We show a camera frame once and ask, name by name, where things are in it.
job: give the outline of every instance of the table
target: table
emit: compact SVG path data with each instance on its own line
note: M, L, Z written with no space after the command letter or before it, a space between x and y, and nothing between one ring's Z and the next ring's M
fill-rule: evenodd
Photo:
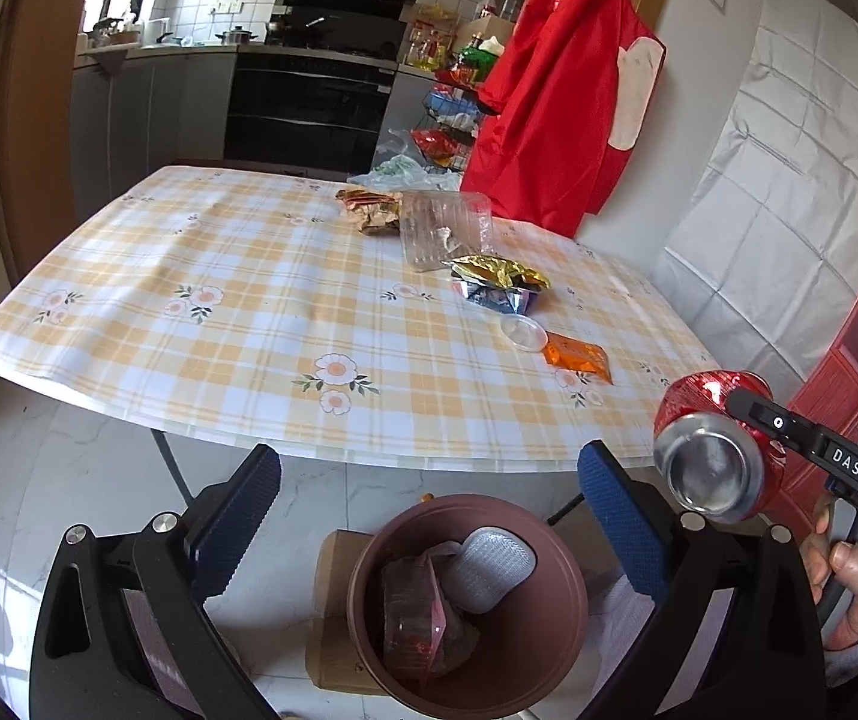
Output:
M666 386L715 362L645 279L493 220L500 253L552 281L531 316L603 346L614 383L557 370L514 347L447 271L416 274L397 238L360 235L342 186L164 167L3 301L0 376L154 429L171 471L165 432L473 471L571 470L602 439L651 464Z

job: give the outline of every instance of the creased white covering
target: creased white covering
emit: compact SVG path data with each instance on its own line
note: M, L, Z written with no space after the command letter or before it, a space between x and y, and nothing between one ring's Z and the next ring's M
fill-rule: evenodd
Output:
M835 6L765 1L652 280L721 365L754 370L778 399L821 360L858 294L858 23Z

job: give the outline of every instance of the red apron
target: red apron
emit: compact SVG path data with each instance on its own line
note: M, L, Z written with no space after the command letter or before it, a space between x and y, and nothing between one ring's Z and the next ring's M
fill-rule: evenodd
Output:
M629 0L528 0L479 92L499 115L461 189L487 194L501 217L575 236L629 161L664 55Z

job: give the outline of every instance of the person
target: person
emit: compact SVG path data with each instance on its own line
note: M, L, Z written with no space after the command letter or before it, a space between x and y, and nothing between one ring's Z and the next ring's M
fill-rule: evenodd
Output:
M826 505L819 510L813 532L802 541L800 556L814 602L819 602L830 570L853 591L853 603L824 642L826 685L835 688L858 675L858 544L839 542L830 550L826 539L828 528L829 507ZM598 647L601 657L599 675L592 690L595 697L645 626L653 611L653 600L632 589L621 567L587 576L586 589L589 591L589 643ZM659 706L660 712L692 697L722 630L731 594L731 589L716 590L713 594L689 654Z

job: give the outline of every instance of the blue gripper pad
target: blue gripper pad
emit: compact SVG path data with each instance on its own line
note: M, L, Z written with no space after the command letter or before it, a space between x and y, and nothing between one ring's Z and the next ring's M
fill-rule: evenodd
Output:
M228 482L202 490L193 502L202 509L187 536L195 568L192 594L199 603L226 590L281 483L279 456L258 445Z
M583 447L577 468L586 504L602 525L632 589L659 605L669 591L668 554L666 541L646 509L653 503L668 509L668 504L651 485L629 479L619 461L598 440ZM659 500L643 500L648 490L642 488L656 493Z

